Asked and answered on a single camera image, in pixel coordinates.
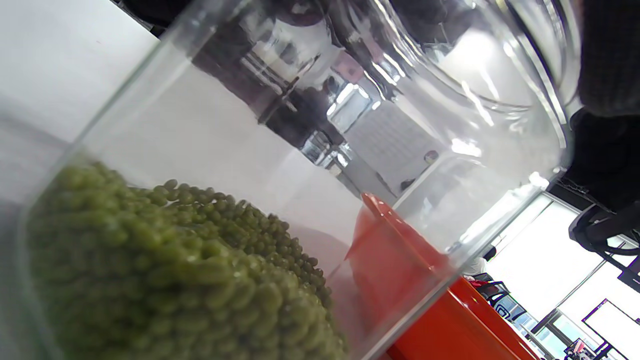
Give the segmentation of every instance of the black object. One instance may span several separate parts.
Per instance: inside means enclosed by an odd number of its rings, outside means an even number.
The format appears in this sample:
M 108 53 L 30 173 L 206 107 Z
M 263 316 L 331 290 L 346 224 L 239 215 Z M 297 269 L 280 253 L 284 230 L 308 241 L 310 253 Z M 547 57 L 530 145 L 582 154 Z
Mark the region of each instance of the black object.
M 637 0 L 582 0 L 578 91 L 591 113 L 640 113 L 640 22 Z
M 409 180 L 405 180 L 402 183 L 400 183 L 400 190 L 405 191 L 409 188 L 409 186 L 411 186 L 413 183 L 415 182 L 415 179 L 409 179 Z
M 122 0 L 137 17 L 161 28 L 168 28 L 191 0 Z
M 491 246 L 491 248 L 489 248 L 489 250 L 482 257 L 483 257 L 483 259 L 489 261 L 489 260 L 493 259 L 496 256 L 497 253 L 498 253 L 498 251 L 495 248 L 495 246 Z
M 640 249 L 619 249 L 607 244 L 607 239 L 631 231 L 640 225 L 640 201 L 635 201 L 617 214 L 604 214 L 605 218 L 602 218 L 603 213 L 596 204 L 588 207 L 569 227 L 569 237 L 586 250 L 595 252 L 606 262 L 622 270 L 619 279 L 640 293 L 640 276 L 634 270 L 637 266 L 622 265 L 611 256 L 611 254 L 638 256 Z
M 570 127 L 573 161 L 558 185 L 611 212 L 640 199 L 640 115 L 607 118 L 583 108 L 573 114 Z

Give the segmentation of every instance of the computer monitor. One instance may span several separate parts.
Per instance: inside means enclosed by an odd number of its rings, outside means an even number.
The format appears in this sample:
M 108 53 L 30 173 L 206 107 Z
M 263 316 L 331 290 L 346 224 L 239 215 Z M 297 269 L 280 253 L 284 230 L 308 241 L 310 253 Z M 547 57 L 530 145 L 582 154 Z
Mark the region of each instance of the computer monitor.
M 640 324 L 604 299 L 582 322 L 627 359 L 640 359 Z

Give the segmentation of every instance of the black chair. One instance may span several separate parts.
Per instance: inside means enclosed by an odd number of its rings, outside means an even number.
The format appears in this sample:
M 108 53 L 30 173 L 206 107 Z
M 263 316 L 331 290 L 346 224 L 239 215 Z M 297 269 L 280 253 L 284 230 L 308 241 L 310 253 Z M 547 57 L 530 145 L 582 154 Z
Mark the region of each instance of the black chair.
M 488 281 L 488 282 L 494 281 L 493 277 L 491 277 L 491 275 L 487 274 L 486 272 L 474 275 L 473 278 L 478 281 Z
M 511 292 L 502 281 L 490 282 L 480 286 L 476 290 L 501 317 L 509 322 L 516 321 L 527 312 L 527 310 L 511 296 Z M 508 306 L 501 304 L 507 300 L 510 302 Z

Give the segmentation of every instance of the person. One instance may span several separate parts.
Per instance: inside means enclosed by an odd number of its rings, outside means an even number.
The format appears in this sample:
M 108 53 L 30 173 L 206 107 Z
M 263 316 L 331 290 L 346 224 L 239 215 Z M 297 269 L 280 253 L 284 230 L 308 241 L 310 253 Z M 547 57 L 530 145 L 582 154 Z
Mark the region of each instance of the person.
M 313 87 L 295 89 L 288 99 L 296 111 L 280 105 L 265 125 L 297 149 L 304 146 L 314 131 L 322 132 L 331 146 L 342 144 L 344 137 L 326 114 L 330 106 L 329 97 L 337 92 L 336 87 L 335 79 L 330 76 L 324 81 L 322 90 Z
M 428 169 L 431 165 L 433 165 L 433 163 L 436 162 L 439 156 L 440 155 L 438 155 L 438 152 L 435 150 L 430 150 L 429 152 L 427 152 L 424 155 L 424 162 L 427 163 L 427 167 L 424 168 L 424 170 Z M 415 178 L 404 180 L 402 183 L 400 183 L 400 191 L 407 190 L 409 186 L 411 186 L 414 182 L 415 182 Z
M 465 279 L 469 280 L 469 277 L 473 278 L 475 275 L 484 274 L 487 272 L 486 264 L 489 260 L 493 259 L 497 251 L 495 246 L 491 246 L 489 250 L 482 256 L 473 259 L 471 262 L 467 263 L 462 269 L 462 275 Z

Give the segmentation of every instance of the dark sleeve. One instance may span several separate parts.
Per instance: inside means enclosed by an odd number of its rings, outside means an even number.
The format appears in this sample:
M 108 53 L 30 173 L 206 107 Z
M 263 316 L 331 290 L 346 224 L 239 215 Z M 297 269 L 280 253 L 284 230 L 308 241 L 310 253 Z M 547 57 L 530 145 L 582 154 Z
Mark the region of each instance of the dark sleeve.
M 578 91 L 592 114 L 640 114 L 640 1 L 583 0 Z
M 191 0 L 122 0 L 135 16 L 150 24 L 168 28 Z

